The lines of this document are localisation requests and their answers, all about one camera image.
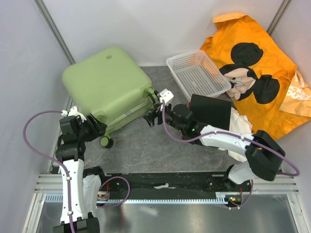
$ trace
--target white connector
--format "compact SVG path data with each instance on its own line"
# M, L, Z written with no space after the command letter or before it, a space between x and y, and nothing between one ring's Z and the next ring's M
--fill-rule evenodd
M159 100L162 103L163 101L165 102L165 105L168 105L169 103L172 102L172 99L174 98L174 95L171 91L168 89L164 89L161 91L159 94Z
M76 106L72 107L69 112L67 112L66 110L63 110L62 111L62 116L63 117L80 116L82 122L86 121L86 117L82 113L78 112L78 108Z

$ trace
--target orange fabric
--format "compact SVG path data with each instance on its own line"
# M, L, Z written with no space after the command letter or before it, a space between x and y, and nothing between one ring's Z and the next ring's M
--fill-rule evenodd
M297 71L281 104L281 111L311 117L311 90Z
M242 90L238 94L230 93L229 90L228 94L234 95L236 99L234 101L235 106L241 115L247 115L249 121L253 124L253 131L264 130L276 140L295 127L309 121L310 117L297 116L279 110L295 75L296 65L277 47L268 33L255 20L243 13L215 17L213 22L216 23L218 31L214 36L206 39L201 50L204 50L212 58L221 71L222 69L225 70L223 71L223 73L227 74L227 76L224 74L225 77L231 82L235 82L234 85L237 86L236 90L238 90L236 92ZM245 48L243 46L245 43L250 45L252 51L262 55L255 64L248 60L244 62L239 54ZM258 80L254 79L253 82L250 82L252 79L249 78L249 73L246 72L251 70L255 72ZM234 81L236 78L233 78L238 72L243 73L239 77L239 82ZM263 83L264 79L269 81L269 85L257 85L257 83ZM271 90L278 85L277 92ZM255 88L257 86L263 88L263 93ZM275 92L275 96L271 96L270 100L265 100L265 95L270 95L270 92Z

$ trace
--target suitcase wheel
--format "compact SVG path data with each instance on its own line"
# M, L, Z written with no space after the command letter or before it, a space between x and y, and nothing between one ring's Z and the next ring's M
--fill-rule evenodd
M109 137L102 137L99 143L102 147L105 148L112 148L114 144L113 140Z

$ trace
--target green suitcase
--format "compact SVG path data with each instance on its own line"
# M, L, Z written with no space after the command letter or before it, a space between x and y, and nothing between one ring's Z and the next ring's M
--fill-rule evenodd
M107 148L113 145L109 134L148 111L156 98L149 77L119 47L69 66L63 84L82 114L108 126L100 141Z

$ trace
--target mickey mouse print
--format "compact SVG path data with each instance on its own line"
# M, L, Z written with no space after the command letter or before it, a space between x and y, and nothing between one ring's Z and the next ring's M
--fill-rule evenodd
M280 106L297 66L254 19L243 13L215 17L217 33L201 50L230 81L227 94L239 114L246 115L253 132L266 131L281 138L311 117L283 112Z

